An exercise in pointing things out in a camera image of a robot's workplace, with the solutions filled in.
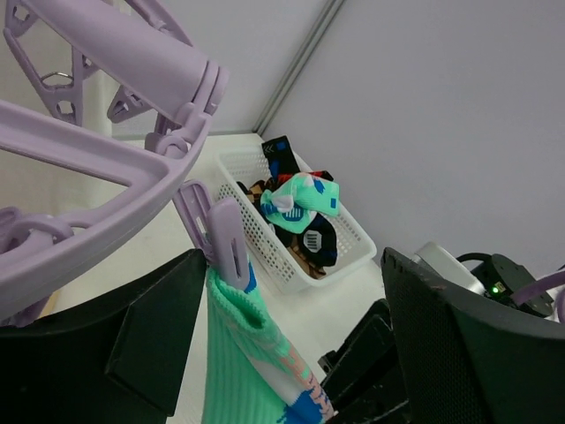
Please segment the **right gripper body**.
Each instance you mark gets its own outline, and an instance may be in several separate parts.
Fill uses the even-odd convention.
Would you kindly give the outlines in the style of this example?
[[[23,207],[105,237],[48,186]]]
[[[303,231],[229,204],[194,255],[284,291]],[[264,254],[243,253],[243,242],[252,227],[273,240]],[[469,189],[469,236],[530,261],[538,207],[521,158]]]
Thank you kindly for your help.
[[[331,423],[412,422],[388,302],[370,306],[342,345],[325,353],[321,386],[335,416]]]

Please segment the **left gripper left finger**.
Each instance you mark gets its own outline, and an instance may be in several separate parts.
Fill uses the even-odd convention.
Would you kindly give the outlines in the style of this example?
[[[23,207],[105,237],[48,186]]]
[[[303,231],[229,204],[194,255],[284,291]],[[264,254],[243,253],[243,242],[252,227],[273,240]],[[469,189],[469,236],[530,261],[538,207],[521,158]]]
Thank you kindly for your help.
[[[80,305],[2,328],[2,422],[165,422],[176,411],[206,272],[193,249]]]

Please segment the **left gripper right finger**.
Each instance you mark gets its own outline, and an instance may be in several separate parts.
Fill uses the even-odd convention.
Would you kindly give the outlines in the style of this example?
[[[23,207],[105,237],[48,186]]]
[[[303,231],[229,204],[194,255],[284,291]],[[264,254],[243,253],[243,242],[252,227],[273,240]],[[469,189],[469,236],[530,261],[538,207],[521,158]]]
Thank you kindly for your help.
[[[380,260],[415,423],[562,423],[564,327],[468,291],[391,247]]]

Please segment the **mint green sock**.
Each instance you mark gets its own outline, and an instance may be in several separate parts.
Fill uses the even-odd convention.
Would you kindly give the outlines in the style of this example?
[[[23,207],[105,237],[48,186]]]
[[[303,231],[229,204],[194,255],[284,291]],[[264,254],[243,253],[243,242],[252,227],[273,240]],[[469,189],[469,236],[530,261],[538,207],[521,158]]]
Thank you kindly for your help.
[[[296,175],[273,192],[265,190],[260,207],[271,223],[299,234],[318,214],[339,215],[340,186],[309,174]]]
[[[205,423],[326,423],[335,409],[267,310],[255,277],[243,290],[209,269]]]

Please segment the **red yellow argyle sock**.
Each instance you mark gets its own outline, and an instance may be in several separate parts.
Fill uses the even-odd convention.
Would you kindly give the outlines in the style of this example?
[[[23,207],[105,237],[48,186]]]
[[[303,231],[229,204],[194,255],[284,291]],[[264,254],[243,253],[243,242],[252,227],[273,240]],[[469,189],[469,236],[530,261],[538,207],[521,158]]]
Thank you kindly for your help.
[[[327,181],[333,181],[333,176],[326,170],[317,170],[317,171],[300,171],[296,173],[279,173],[276,178],[273,180],[280,186],[285,182],[289,181],[291,178],[295,177],[296,175],[305,175],[309,174],[316,178],[321,178]]]

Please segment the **brown argyle sock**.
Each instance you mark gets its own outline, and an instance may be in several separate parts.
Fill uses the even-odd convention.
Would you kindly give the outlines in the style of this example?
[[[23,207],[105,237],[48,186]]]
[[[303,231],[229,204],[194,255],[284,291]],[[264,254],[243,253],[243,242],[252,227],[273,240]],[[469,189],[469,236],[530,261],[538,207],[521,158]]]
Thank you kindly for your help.
[[[237,186],[246,195],[247,199],[260,213],[261,217],[267,222],[270,230],[276,234],[282,244],[290,252],[290,255],[299,264],[302,270],[314,279],[321,279],[327,273],[323,265],[316,265],[300,250],[298,243],[298,235],[293,234],[285,229],[271,223],[266,219],[260,207],[260,197],[266,189],[275,189],[275,181],[272,178],[268,180],[258,180],[251,187],[247,187],[241,181],[237,182]]]

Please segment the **purple round clip hanger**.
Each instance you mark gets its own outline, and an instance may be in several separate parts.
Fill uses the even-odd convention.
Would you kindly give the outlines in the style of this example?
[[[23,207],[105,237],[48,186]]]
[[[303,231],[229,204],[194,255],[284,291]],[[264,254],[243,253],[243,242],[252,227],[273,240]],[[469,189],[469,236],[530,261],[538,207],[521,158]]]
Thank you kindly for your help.
[[[10,1],[4,39],[47,108],[1,105],[1,148],[123,187],[100,207],[59,216],[1,211],[1,323],[34,321],[49,296],[115,252],[173,203],[192,243],[231,286],[250,272],[238,204],[190,180],[229,74],[198,51],[158,1],[125,14],[103,1]],[[82,125],[83,83],[119,88],[108,117],[155,110],[143,148]]]

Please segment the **black blue sport sock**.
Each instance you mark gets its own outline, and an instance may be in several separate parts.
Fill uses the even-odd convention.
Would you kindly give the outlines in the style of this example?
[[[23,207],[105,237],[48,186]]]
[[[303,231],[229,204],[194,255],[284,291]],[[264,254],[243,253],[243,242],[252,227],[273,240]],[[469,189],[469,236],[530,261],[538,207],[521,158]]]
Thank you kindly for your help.
[[[338,258],[334,226],[318,214],[304,232],[298,235],[300,251],[317,267],[335,266]]]

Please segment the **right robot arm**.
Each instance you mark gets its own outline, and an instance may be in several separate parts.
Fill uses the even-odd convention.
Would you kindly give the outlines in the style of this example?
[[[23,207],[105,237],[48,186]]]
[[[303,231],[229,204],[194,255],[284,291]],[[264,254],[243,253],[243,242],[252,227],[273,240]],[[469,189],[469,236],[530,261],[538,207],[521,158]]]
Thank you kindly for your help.
[[[381,257],[385,295],[320,358],[338,423],[561,423],[564,274],[428,243]]]

